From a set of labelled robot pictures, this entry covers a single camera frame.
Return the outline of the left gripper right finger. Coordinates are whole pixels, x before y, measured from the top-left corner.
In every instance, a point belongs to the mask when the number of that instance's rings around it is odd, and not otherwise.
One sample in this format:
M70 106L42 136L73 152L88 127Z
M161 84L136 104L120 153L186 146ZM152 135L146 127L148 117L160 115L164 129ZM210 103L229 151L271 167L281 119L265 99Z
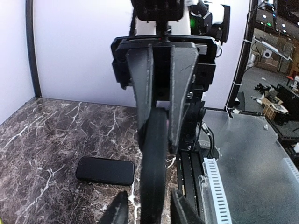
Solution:
M171 192L171 223L172 224L204 224L186 197L178 190Z

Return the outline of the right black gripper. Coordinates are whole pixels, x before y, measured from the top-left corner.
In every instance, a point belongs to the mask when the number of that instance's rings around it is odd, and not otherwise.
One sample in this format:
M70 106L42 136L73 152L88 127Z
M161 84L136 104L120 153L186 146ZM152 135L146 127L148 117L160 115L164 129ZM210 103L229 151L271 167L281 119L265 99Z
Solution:
M113 40L112 67L116 81L122 89L132 84L134 90L140 149L152 108L153 69L158 73L158 84L164 88L170 86L169 152L176 153L192 75L195 74L195 89L208 91L215 73L217 50L218 42L208 36L170 35L167 42L156 35Z

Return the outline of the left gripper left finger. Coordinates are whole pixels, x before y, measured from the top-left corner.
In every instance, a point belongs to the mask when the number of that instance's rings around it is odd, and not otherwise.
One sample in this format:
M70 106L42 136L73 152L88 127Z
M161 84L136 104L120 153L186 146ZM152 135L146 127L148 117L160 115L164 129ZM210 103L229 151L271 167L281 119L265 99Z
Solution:
M127 224L128 223L128 194L119 192L107 207L99 224Z

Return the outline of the black phone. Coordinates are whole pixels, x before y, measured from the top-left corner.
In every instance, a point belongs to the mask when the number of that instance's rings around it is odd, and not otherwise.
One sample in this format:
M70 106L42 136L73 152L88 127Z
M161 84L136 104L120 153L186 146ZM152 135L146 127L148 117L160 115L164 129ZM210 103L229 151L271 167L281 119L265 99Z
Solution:
M84 156L79 160L75 176L87 182L130 186L134 182L135 165L121 161Z

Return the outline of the black phone case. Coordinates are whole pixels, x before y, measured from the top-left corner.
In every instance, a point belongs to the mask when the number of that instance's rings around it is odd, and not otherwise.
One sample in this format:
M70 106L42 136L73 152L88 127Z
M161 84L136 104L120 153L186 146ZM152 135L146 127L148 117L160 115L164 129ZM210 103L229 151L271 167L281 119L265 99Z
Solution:
M162 108L151 110L142 146L140 200L142 224L161 223L166 182L168 150L167 112Z

